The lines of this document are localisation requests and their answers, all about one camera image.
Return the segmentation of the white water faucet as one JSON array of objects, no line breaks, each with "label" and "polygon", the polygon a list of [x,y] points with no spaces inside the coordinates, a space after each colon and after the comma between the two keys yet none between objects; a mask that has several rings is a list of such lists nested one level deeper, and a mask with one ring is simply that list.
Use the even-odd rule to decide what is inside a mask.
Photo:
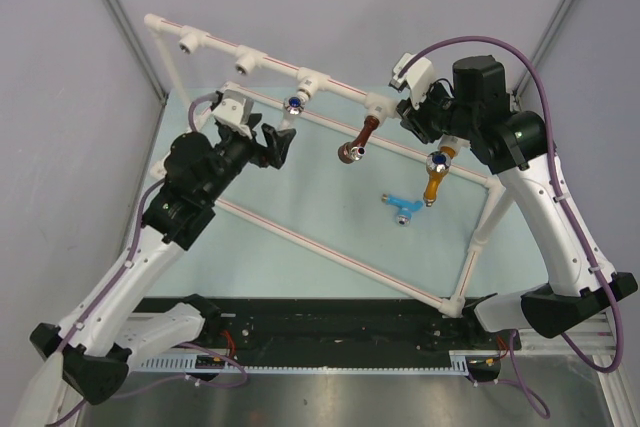
[{"label": "white water faucet", "polygon": [[277,127],[278,131],[291,129],[298,117],[306,109],[311,97],[308,92],[298,90],[295,94],[286,97],[282,102],[282,118]]}]

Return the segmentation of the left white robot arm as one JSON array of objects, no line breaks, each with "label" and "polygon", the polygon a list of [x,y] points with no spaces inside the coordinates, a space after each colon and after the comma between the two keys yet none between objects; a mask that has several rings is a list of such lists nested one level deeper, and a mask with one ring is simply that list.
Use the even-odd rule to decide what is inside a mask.
[{"label": "left white robot arm", "polygon": [[141,198],[130,247],[71,314],[38,324],[30,335],[43,359],[61,353],[62,379],[91,405],[111,398],[135,361],[191,340],[207,347],[220,337],[216,310],[193,296],[156,316],[143,334],[122,331],[149,288],[214,218],[217,199],[243,168],[281,168],[296,136],[295,129],[279,131],[258,114],[249,116],[247,133],[216,125],[217,144],[199,132],[173,141],[164,179]]}]

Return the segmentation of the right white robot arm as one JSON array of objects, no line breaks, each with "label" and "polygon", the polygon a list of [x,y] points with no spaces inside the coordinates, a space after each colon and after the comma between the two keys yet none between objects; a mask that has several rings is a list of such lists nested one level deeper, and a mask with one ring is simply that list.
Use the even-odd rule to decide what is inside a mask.
[{"label": "right white robot arm", "polygon": [[461,323],[463,340],[484,348],[498,331],[522,328],[554,338],[637,292],[634,276],[617,271],[597,248],[589,263],[571,224],[581,217],[561,206],[570,194],[559,158],[548,156],[545,123],[534,112],[511,110],[504,66],[491,55],[472,56],[456,61],[452,73],[447,90],[428,59],[401,57],[390,82],[410,92],[396,108],[401,125],[423,143],[445,136],[469,142],[519,207],[548,274],[539,287],[479,301]]}]

